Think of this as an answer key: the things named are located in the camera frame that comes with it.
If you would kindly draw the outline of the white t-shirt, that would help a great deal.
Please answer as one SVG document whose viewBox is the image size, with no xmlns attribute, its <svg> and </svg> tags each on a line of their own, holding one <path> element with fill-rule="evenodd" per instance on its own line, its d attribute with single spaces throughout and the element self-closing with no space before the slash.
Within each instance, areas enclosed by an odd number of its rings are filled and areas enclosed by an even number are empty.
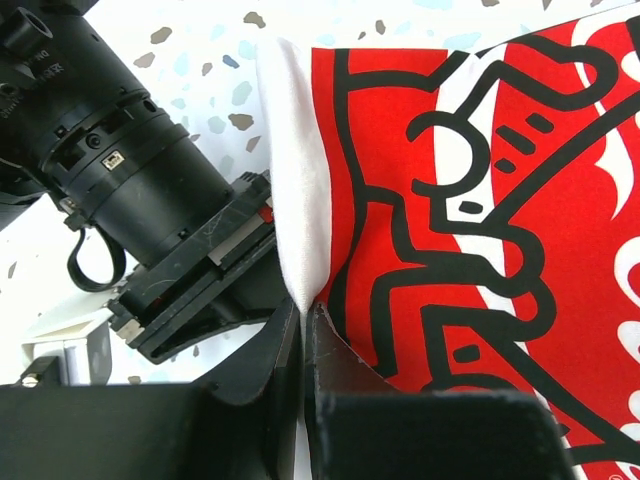
<svg viewBox="0 0 640 480">
<path fill-rule="evenodd" d="M 639 475 L 639 8 L 476 53 L 257 50 L 286 288 L 404 392 L 513 389 Z"/>
</svg>

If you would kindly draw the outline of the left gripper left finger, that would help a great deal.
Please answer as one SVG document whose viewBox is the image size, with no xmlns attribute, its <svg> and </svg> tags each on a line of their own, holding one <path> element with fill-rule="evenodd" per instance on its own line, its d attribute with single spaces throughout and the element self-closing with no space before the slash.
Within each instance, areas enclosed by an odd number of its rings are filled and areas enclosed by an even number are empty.
<svg viewBox="0 0 640 480">
<path fill-rule="evenodd" d="M 68 386 L 56 356 L 1 390 L 5 479 L 290 479 L 299 312 L 183 384 Z"/>
</svg>

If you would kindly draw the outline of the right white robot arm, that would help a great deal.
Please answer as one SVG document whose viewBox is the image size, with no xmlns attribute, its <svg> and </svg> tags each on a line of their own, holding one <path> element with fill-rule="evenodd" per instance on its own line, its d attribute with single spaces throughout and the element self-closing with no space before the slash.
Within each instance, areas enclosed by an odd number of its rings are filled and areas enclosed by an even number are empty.
<svg viewBox="0 0 640 480">
<path fill-rule="evenodd" d="M 85 19 L 83 1 L 1 5 L 1 219 L 43 195 L 112 259 L 109 323 L 153 363 L 285 299 L 267 172 L 228 182 Z"/>
</svg>

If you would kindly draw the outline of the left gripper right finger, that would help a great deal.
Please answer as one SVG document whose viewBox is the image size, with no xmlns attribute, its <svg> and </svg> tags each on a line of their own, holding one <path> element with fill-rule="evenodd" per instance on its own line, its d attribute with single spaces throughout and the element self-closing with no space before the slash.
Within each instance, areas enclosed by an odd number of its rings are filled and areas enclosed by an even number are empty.
<svg viewBox="0 0 640 480">
<path fill-rule="evenodd" d="M 315 479 L 571 479 L 551 416 L 508 390 L 402 393 L 306 319 L 305 420 Z"/>
</svg>

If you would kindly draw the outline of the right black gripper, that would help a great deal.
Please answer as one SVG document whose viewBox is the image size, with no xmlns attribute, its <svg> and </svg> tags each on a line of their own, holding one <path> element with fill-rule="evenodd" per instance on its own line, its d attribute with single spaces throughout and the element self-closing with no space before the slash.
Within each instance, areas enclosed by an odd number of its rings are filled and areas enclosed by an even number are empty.
<svg viewBox="0 0 640 480">
<path fill-rule="evenodd" d="M 268 173 L 244 173 L 227 203 L 107 304 L 111 330 L 158 365 L 196 343 L 267 319 L 285 299 Z"/>
</svg>

